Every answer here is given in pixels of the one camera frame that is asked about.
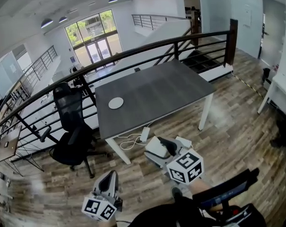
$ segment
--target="white table leg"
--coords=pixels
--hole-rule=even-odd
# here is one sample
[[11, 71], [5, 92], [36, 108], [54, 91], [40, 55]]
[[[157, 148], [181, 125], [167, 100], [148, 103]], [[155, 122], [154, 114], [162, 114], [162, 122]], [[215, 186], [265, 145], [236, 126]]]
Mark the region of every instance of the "white table leg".
[[113, 138], [106, 139], [106, 142], [110, 147], [115, 151], [116, 154], [119, 155], [119, 157], [128, 165], [131, 164], [131, 161], [129, 158], [126, 156], [124, 151], [119, 147], [119, 145], [115, 142]]
[[262, 111], [262, 109], [264, 108], [264, 106], [265, 106], [265, 104], [266, 104], [268, 98], [271, 98], [271, 96], [272, 96], [272, 94], [273, 94], [273, 92], [274, 92], [274, 89], [275, 89], [275, 83], [274, 83], [274, 81], [272, 81], [272, 82], [271, 82], [271, 85], [270, 85], [270, 87], [269, 87], [269, 90], [267, 91], [267, 94], [266, 94], [264, 100], [262, 101], [262, 103], [261, 103], [261, 105], [260, 105], [260, 108], [258, 109], [257, 113], [259, 113], [259, 114], [261, 113], [261, 111]]
[[211, 93], [210, 95], [208, 95], [206, 97], [203, 113], [201, 115], [201, 119], [200, 119], [200, 122], [199, 122], [199, 130], [200, 131], [202, 131], [204, 126], [205, 126], [205, 122], [206, 122], [206, 119], [207, 119], [207, 116], [208, 116], [208, 113], [209, 113], [209, 109], [210, 109], [210, 106], [211, 106], [212, 98], [213, 98], [213, 93]]

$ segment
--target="ceiling light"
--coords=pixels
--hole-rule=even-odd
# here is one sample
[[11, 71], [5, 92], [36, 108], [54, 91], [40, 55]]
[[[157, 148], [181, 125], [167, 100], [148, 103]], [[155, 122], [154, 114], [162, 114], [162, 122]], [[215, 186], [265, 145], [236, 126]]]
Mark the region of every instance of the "ceiling light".
[[60, 18], [59, 23], [62, 23], [64, 21], [66, 21], [66, 20], [67, 20], [67, 17], [63, 16], [63, 17]]
[[116, 2], [117, 0], [109, 0], [108, 3]]
[[53, 20], [51, 18], [46, 18], [43, 20], [42, 24], [41, 24], [41, 28], [45, 28], [46, 26], [48, 26], [49, 24], [51, 24], [53, 22]]

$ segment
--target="black office chair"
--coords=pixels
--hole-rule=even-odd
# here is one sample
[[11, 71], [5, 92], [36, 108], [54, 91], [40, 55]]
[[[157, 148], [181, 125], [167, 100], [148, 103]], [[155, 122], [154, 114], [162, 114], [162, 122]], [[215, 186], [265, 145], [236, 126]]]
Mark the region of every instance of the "black office chair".
[[[60, 115], [62, 127], [67, 133], [63, 134], [59, 143], [51, 149], [51, 157], [62, 164], [71, 166], [71, 170], [84, 161], [89, 177], [94, 178], [87, 156], [105, 155], [109, 157], [110, 155], [106, 152], [89, 151], [93, 150], [91, 142], [96, 143], [96, 139], [93, 136], [94, 131], [83, 118], [81, 89], [70, 88], [67, 82], [62, 82], [54, 89], [53, 99]], [[48, 128], [40, 141], [43, 142], [50, 131], [51, 128]]]

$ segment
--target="power strip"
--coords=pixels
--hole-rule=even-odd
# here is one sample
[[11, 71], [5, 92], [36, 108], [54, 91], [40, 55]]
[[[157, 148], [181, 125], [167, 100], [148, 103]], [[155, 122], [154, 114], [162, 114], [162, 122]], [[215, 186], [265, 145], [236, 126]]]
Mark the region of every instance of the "power strip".
[[150, 131], [150, 128], [144, 127], [144, 129], [142, 131], [142, 134], [141, 134], [141, 136], [139, 138], [142, 142], [146, 142], [147, 141], [149, 131]]

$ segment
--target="metal railing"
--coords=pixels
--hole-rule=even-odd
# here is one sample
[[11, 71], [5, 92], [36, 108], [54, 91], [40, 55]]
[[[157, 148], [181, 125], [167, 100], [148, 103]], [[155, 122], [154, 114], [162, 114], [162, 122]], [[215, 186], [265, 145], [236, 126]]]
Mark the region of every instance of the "metal railing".
[[183, 17], [173, 17], [165, 15], [132, 14], [134, 25], [151, 28], [155, 30], [167, 21], [187, 20]]
[[[37, 84], [41, 80], [42, 75], [47, 71], [50, 63], [57, 56], [54, 46], [44, 52], [34, 63], [23, 70], [23, 75], [13, 85], [7, 93], [3, 103], [0, 106], [0, 120], [3, 120], [9, 111], [17, 108], [26, 101]], [[12, 117], [9, 122], [5, 122], [0, 128], [0, 138], [12, 130], [18, 122], [15, 117]]]
[[[195, 39], [200, 39], [200, 38], [206, 38], [206, 37], [212, 37], [212, 36], [218, 36], [218, 35], [227, 35], [227, 40], [226, 41], [218, 41], [218, 42], [214, 42], [214, 43], [207, 43], [207, 44], [199, 44], [199, 45], [195, 45], [193, 47], [188, 47], [185, 49], [179, 49], [179, 45], [181, 43], [187, 42], [187, 41], [193, 41]], [[57, 114], [57, 110], [52, 110], [48, 113], [43, 112], [43, 109], [46, 107], [51, 107], [54, 104], [53, 100], [50, 100], [48, 103], [40, 106], [39, 108], [36, 108], [35, 110], [33, 110], [32, 112], [28, 113], [25, 117], [21, 117], [20, 113], [27, 108], [29, 105], [31, 105], [32, 103], [34, 103], [37, 100], [40, 100], [42, 97], [44, 97], [45, 95], [51, 93], [59, 83], [61, 82], [70, 82], [76, 78], [79, 78], [83, 84], [83, 86], [81, 87], [82, 90], [87, 91], [88, 95], [83, 97], [83, 100], [90, 98], [91, 102], [90, 104], [86, 105], [85, 107], [83, 107], [83, 111], [85, 110], [89, 110], [91, 107], [96, 106], [97, 109], [97, 105], [96, 105], [96, 101], [95, 101], [95, 94], [94, 92], [91, 91], [89, 85], [92, 85], [100, 80], [103, 80], [107, 77], [110, 77], [112, 75], [115, 75], [117, 73], [123, 72], [125, 70], [129, 70], [135, 67], [138, 67], [139, 65], [145, 64], [147, 62], [151, 62], [151, 61], [156, 61], [158, 59], [163, 59], [163, 58], [167, 58], [168, 56], [173, 56], [175, 59], [179, 59], [179, 55], [180, 53], [184, 52], [184, 51], [188, 51], [188, 50], [194, 50], [197, 48], [201, 48], [201, 47], [207, 47], [210, 45], [214, 45], [214, 44], [220, 44], [220, 43], [225, 43], [226, 46], [224, 48], [224, 53], [221, 54], [219, 57], [217, 58], [224, 58], [223, 62], [220, 62], [221, 65], [226, 65], [226, 63], [232, 65], [233, 64], [233, 59], [234, 59], [234, 54], [235, 54], [235, 45], [236, 45], [236, 38], [237, 38], [237, 20], [232, 20], [231, 19], [231, 24], [230, 24], [230, 30], [226, 30], [226, 31], [220, 31], [220, 32], [213, 32], [213, 33], [203, 33], [203, 34], [193, 34], [193, 35], [185, 35], [185, 36], [181, 36], [181, 37], [176, 37], [176, 38], [171, 38], [171, 39], [166, 39], [166, 40], [162, 40], [159, 42], [155, 42], [155, 43], [151, 43], [151, 44], [146, 44], [144, 46], [135, 48], [135, 49], [131, 49], [128, 51], [124, 51], [121, 52], [117, 55], [114, 55], [110, 58], [106, 58], [102, 61], [96, 62], [90, 66], [84, 67], [62, 79], [60, 79], [59, 81], [49, 85], [48, 87], [44, 88], [43, 90], [41, 90], [40, 92], [36, 93], [35, 95], [33, 95], [32, 97], [28, 98], [24, 103], [22, 103], [20, 106], [18, 106], [17, 108], [13, 109], [4, 119], [2, 119], [0, 121], [0, 127], [5, 124], [8, 120], [10, 120], [13, 117], [17, 118], [17, 121], [11, 125], [10, 128], [14, 128], [18, 125], [22, 125], [22, 130], [28, 130], [27, 134], [23, 134], [23, 136], [20, 136], [19, 138], [19, 144], [18, 144], [18, 150], [23, 150], [28, 152], [28, 145], [33, 145], [33, 142], [38, 141], [41, 138], [41, 135], [43, 134], [43, 131], [48, 128], [49, 126], [53, 126], [53, 125], [57, 125], [56, 128], [51, 130], [51, 134], [59, 131], [62, 129], [62, 126], [59, 124], [60, 118], [55, 118], [53, 119], [53, 115]], [[167, 46], [167, 45], [173, 45], [173, 51], [163, 54], [163, 55], [159, 55], [153, 58], [149, 58], [145, 61], [141, 61], [138, 63], [135, 63], [133, 65], [130, 65], [128, 67], [119, 69], [117, 71], [114, 71], [112, 73], [109, 73], [105, 76], [99, 77], [97, 79], [94, 79], [92, 81], [87, 82], [84, 79], [84, 75], [89, 73], [92, 70], [95, 70], [99, 67], [102, 67], [106, 64], [112, 63], [114, 61], [118, 61], [121, 60], [123, 58], [138, 54], [138, 53], [142, 53], [142, 52], [146, 52], [149, 50], [153, 50], [155, 48], [159, 48], [162, 46]], [[218, 50], [213, 50], [213, 51], [208, 51], [205, 52], [204, 54], [210, 54], [213, 53], [215, 51]], [[34, 120], [33, 122], [26, 122], [26, 119], [28, 119], [29, 117], [33, 117], [34, 115], [38, 115], [38, 117], [36, 117], [36, 120]], [[96, 112], [94, 112], [92, 109], [90, 109], [89, 111], [86, 111], [86, 116], [85, 119], [92, 117], [94, 115], [97, 115], [97, 110]], [[37, 124], [38, 122], [43, 122], [43, 120], [45, 121], [47, 119], [47, 123], [43, 123], [43, 125], [41, 127], [39, 127], [38, 129], [36, 127], [34, 127], [35, 124]], [[57, 139], [55, 139], [53, 136], [49, 137], [50, 140], [52, 140], [53, 142], [57, 141]], [[31, 148], [31, 152], [30, 154], [32, 154], [33, 152], [38, 152], [39, 149], [35, 149], [35, 148]]]

